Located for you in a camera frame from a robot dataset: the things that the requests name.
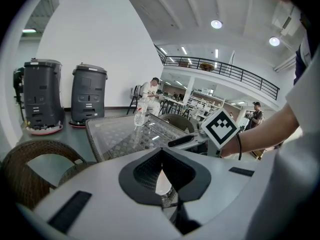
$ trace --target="hand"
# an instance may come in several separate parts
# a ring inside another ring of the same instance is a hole
[[[220,156],[225,158],[237,152],[238,149],[238,140],[234,136],[221,150]]]

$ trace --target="black slot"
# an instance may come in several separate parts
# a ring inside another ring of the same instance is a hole
[[[254,175],[254,173],[255,173],[254,170],[247,170],[247,169],[242,169],[239,167],[232,167],[229,169],[229,172],[233,172],[236,174],[241,174],[241,175],[245,175],[245,176],[249,176],[249,177],[252,177],[252,175]]]
[[[48,221],[48,224],[56,230],[66,234],[91,196],[92,194],[88,192],[76,192]]]
[[[42,113],[32,114],[32,117],[33,117],[33,118],[38,118],[38,117],[40,117],[40,116],[42,116]]]
[[[175,140],[169,141],[168,142],[168,146],[170,148],[175,147],[175,146],[179,146],[185,143],[188,143],[190,141],[192,141],[195,137],[191,134],[191,135],[187,135],[187,136],[183,136],[181,138],[177,138]]]
[[[84,113],[94,113],[95,112],[95,109],[94,108],[85,108],[83,110]]]

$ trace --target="brown wicker chair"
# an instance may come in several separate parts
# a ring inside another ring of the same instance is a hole
[[[87,165],[86,161],[70,146],[56,140],[32,140],[17,145],[5,157],[0,170],[6,177],[16,202],[33,209],[38,202],[49,194],[50,188],[56,187],[35,173],[27,163],[32,159],[44,154],[57,154],[63,156],[75,164],[75,161],[81,160],[81,167]]]
[[[168,121],[169,124],[181,129],[182,131],[185,131],[186,129],[188,129],[189,133],[195,132],[195,128],[193,124],[182,115],[162,114],[159,116],[159,118],[162,120]]]

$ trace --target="plastic bottle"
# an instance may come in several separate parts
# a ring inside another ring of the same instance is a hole
[[[148,108],[148,104],[146,104],[146,99],[145,98],[139,99],[138,104],[136,106],[135,116],[134,116],[135,126],[142,126],[144,124],[147,108]]]

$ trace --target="balcony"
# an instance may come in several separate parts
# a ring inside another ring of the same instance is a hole
[[[187,56],[166,56],[156,45],[155,48],[164,66],[184,67],[218,74],[240,81],[263,92],[272,99],[277,100],[280,88],[250,71],[212,59]]]

